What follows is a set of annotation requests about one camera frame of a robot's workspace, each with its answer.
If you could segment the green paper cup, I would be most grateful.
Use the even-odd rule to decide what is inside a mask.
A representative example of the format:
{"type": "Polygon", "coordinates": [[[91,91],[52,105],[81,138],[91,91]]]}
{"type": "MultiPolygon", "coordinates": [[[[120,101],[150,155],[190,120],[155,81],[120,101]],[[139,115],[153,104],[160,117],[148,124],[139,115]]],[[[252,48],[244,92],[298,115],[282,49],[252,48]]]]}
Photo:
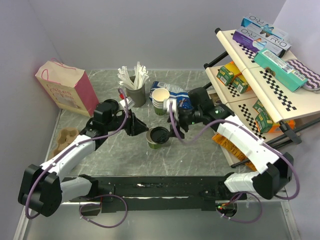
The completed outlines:
{"type": "Polygon", "coordinates": [[[151,136],[150,136],[150,133],[151,133],[151,130],[155,128],[155,127],[152,127],[149,129],[149,131],[146,133],[146,140],[147,140],[147,143],[148,143],[148,146],[153,149],[153,150],[157,150],[159,149],[163,144],[157,144],[155,142],[152,141],[151,139],[151,136]]]}

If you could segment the black plastic cup lid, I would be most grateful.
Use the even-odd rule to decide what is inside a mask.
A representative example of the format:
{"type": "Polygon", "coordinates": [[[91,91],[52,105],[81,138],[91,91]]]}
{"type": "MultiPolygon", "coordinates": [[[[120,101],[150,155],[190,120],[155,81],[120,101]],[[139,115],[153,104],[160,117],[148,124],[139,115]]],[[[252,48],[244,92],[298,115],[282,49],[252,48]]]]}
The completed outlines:
{"type": "Polygon", "coordinates": [[[163,126],[157,126],[150,132],[150,138],[157,144],[164,144],[168,141],[168,130],[163,126]]]}

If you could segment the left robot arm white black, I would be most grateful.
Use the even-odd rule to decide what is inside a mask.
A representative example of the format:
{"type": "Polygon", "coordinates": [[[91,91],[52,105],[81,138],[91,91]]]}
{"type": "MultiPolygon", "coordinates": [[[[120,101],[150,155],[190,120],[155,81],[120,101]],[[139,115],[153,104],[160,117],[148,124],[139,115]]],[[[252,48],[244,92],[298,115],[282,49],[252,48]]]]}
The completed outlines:
{"type": "Polygon", "coordinates": [[[27,210],[32,209],[37,215],[49,217],[64,202],[78,197],[84,197],[87,201],[95,200],[99,195],[97,179],[86,174],[68,181],[64,181],[64,178],[81,160],[118,131],[124,130],[131,137],[148,131],[147,125],[132,112],[134,104],[130,97],[120,102],[114,99],[100,102],[69,146],[43,164],[31,164],[25,169],[18,203],[27,210]]]}

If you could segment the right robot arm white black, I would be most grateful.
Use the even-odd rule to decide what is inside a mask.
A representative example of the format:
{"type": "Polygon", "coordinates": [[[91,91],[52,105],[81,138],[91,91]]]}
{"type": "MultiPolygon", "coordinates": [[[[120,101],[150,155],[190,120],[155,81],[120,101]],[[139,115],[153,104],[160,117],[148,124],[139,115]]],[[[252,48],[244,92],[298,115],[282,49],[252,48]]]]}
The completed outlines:
{"type": "Polygon", "coordinates": [[[212,128],[238,148],[256,169],[249,173],[231,173],[218,187],[219,195],[223,199],[230,199],[235,193],[250,192],[266,200],[274,197],[294,199],[300,192],[300,182],[293,167],[292,156],[282,154],[266,144],[226,105],[215,105],[204,88],[195,89],[195,94],[192,109],[179,108],[175,98],[164,101],[163,107],[169,113],[175,136],[182,141],[178,128],[188,131],[189,125],[203,123],[205,127],[189,141],[190,144],[208,128],[212,128]]]}

